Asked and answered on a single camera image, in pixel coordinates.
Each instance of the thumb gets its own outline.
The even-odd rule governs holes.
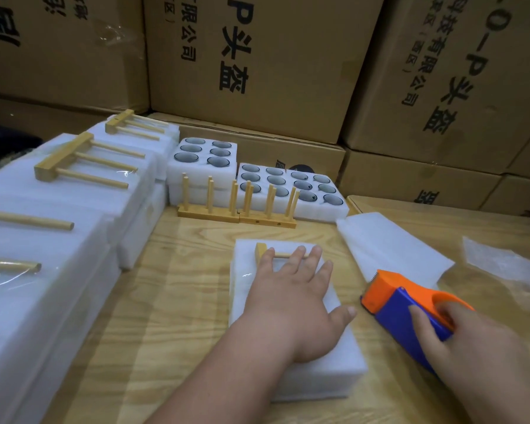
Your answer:
[[[448,348],[438,339],[434,327],[430,323],[428,315],[416,305],[409,306],[410,315],[412,317],[412,326],[418,342],[424,351],[424,356],[430,365],[437,372],[436,367],[440,367],[440,363],[446,360]]]
[[[357,310],[353,306],[338,306],[330,314],[330,322],[334,330],[334,335],[339,340],[345,328],[357,315]]]

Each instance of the foam box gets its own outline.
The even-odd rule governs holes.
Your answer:
[[[149,235],[155,228],[167,203],[167,188],[163,183],[156,183],[151,195],[142,204],[132,224],[117,246],[120,268],[133,269]]]
[[[62,134],[0,169],[0,194],[99,210],[105,213],[110,221],[108,240],[116,245],[142,202],[153,190],[155,156],[146,153],[145,158],[141,159],[110,150],[92,148],[87,152],[88,154],[134,165],[139,170],[132,173],[84,160],[78,160],[70,166],[71,170],[78,172],[125,181],[129,184],[128,189],[63,176],[57,177],[50,183],[37,180],[34,175],[34,165],[74,137],[75,135]]]
[[[230,191],[236,179],[237,144],[185,138],[175,149],[167,166],[167,184],[182,184],[183,173],[190,187],[208,187],[208,176],[214,180],[214,190]]]
[[[134,119],[138,123],[146,124],[146,121],[142,119]],[[145,150],[151,151],[155,154],[157,158],[157,171],[156,177],[158,180],[167,179],[167,161],[171,157],[171,154],[175,147],[178,144],[179,140],[179,129],[178,125],[169,123],[165,127],[164,125],[153,125],[156,127],[162,127],[165,130],[165,134],[160,134],[158,132],[153,132],[150,130],[126,126],[131,130],[143,134],[149,134],[159,137],[159,141],[149,140],[148,138],[138,137],[137,135],[128,134],[125,132],[118,132],[117,134],[107,134],[106,133],[106,121],[102,121],[93,127],[91,127],[88,132],[94,135],[94,139],[115,146],[120,146],[128,148],[130,150],[139,151],[144,153]]]
[[[245,300],[255,278],[255,245],[265,242],[281,253],[292,253],[299,245],[310,251],[314,244],[271,240],[237,240],[230,266],[230,316],[231,326],[244,312]],[[274,270],[278,271],[286,259],[275,259]],[[332,284],[324,296],[328,312],[340,305]],[[316,400],[343,398],[350,395],[353,385],[367,372],[367,364],[355,341],[352,330],[347,327],[339,342],[324,357],[310,363],[295,363],[283,375],[273,401]]]
[[[42,265],[35,274],[0,272],[0,422],[7,422],[110,246],[98,210],[0,196],[0,211],[74,223],[61,231],[0,221],[0,257]]]
[[[247,181],[254,186],[251,209],[264,211],[269,185],[276,187],[274,213],[284,213],[289,203],[290,191],[295,186],[300,195],[294,217],[313,221],[335,222],[344,219],[349,211],[344,197],[329,177],[309,172],[282,170],[249,163],[240,163],[237,175],[239,190],[237,207],[243,208]]]
[[[61,387],[86,335],[120,277],[116,251],[102,261],[63,324],[55,346],[15,411],[12,424],[39,424]]]
[[[229,198],[232,189],[228,190],[216,190],[214,189],[214,200],[213,205],[215,207],[228,208]],[[180,184],[169,185],[169,200],[172,206],[177,207],[180,203],[183,203],[183,186]],[[189,188],[189,203],[206,205],[208,204],[208,189],[205,187],[193,187]]]

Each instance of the wooden table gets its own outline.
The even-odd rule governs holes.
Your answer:
[[[440,287],[514,328],[530,347],[530,290],[466,266],[462,236],[530,258],[530,219],[359,198],[456,265]],[[224,333],[229,263],[237,238],[315,242],[334,262],[343,303],[359,306],[366,282],[335,226],[295,230],[179,219],[166,209],[137,268],[124,274],[76,357],[44,423],[140,423]],[[352,328],[369,365],[348,399],[276,404],[267,423],[457,423],[467,418],[437,378],[360,309]]]

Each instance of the hand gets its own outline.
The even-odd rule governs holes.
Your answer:
[[[473,421],[530,422],[530,353],[518,335],[455,302],[438,309],[456,326],[447,341],[439,341],[422,309],[410,306],[414,330],[426,359]]]
[[[259,262],[243,314],[267,332],[264,336],[277,336],[292,362],[325,356],[357,314],[351,306],[326,311],[322,298],[328,290],[333,264],[327,261],[316,274],[322,249],[313,247],[301,264],[305,252],[303,246],[298,247],[274,272],[275,250],[268,249]]]

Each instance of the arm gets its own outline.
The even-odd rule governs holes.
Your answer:
[[[355,309],[327,313],[322,302],[332,274],[322,249],[302,262],[299,247],[279,272],[275,250],[263,255],[242,316],[147,424],[246,424],[262,418],[284,371],[337,344]]]
[[[456,325],[440,342],[428,316],[410,307],[428,362],[475,424],[530,424],[530,353],[508,327],[465,306],[446,302],[440,312]]]

